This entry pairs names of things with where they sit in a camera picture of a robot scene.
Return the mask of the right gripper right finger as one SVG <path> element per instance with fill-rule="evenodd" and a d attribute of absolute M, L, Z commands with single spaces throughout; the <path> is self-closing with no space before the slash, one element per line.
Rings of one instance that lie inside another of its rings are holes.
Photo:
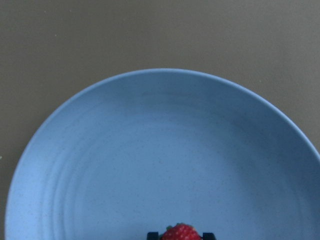
<path fill-rule="evenodd" d="M 212 232 L 203 232 L 202 240 L 215 240 L 215 235 Z"/>

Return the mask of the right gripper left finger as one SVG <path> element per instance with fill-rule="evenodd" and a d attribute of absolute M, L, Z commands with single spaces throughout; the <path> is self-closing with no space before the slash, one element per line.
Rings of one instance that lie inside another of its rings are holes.
<path fill-rule="evenodd" d="M 158 232 L 148 232 L 146 239 L 147 240 L 159 240 L 159 233 Z"/>

